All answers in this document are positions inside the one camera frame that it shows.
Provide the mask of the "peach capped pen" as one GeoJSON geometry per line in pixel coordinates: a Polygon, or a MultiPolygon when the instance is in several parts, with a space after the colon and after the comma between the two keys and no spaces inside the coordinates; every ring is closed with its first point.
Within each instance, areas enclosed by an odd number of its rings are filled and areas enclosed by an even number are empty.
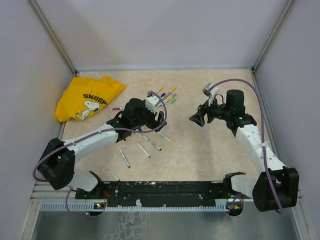
{"type": "Polygon", "coordinates": [[[168,138],[167,136],[165,136],[164,134],[162,134],[161,132],[157,132],[158,135],[160,135],[162,138],[164,138],[165,140],[171,142],[171,139],[168,138]]]}

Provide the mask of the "light green capped pen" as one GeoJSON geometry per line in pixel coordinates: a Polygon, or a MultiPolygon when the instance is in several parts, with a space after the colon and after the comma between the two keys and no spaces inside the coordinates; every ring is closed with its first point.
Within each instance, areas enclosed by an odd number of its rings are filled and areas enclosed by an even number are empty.
{"type": "Polygon", "coordinates": [[[171,106],[174,102],[176,101],[176,98],[173,98],[172,100],[170,100],[166,105],[165,108],[167,109],[169,106],[171,106]]]}

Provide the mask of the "black capped pen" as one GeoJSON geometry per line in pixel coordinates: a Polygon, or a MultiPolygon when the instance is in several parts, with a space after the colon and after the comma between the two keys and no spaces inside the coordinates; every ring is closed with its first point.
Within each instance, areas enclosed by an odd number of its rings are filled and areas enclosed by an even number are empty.
{"type": "Polygon", "coordinates": [[[110,169],[107,169],[108,172],[116,179],[116,181],[120,181],[120,178],[110,169]]]}

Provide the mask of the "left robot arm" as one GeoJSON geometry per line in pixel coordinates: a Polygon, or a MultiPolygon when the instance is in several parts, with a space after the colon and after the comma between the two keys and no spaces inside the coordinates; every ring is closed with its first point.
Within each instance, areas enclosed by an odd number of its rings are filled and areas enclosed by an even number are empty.
{"type": "Polygon", "coordinates": [[[92,171],[75,168],[76,162],[99,148],[124,141],[139,128],[147,127],[147,132],[159,132],[166,124],[168,110],[157,110],[157,98],[147,97],[145,100],[132,98],[114,118],[96,130],[73,139],[62,141],[51,139],[39,162],[34,167],[36,173],[43,176],[54,190],[65,187],[80,189],[97,199],[103,195],[102,180],[92,171]]]}

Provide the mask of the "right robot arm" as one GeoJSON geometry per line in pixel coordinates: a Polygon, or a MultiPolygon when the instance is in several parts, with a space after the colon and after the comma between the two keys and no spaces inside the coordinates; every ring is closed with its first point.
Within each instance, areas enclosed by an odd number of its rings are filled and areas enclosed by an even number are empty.
{"type": "Polygon", "coordinates": [[[262,140],[255,119],[246,113],[244,93],[232,89],[226,93],[226,102],[218,104],[216,95],[218,87],[212,90],[204,89],[208,100],[198,106],[197,112],[190,121],[203,127],[214,119],[223,120],[234,137],[243,144],[253,162],[258,178],[245,173],[230,173],[225,176],[223,192],[229,198],[235,198],[239,193],[251,199],[261,212],[291,208],[296,206],[299,187],[299,173],[294,168],[288,168],[273,153],[267,142],[262,140]]]}

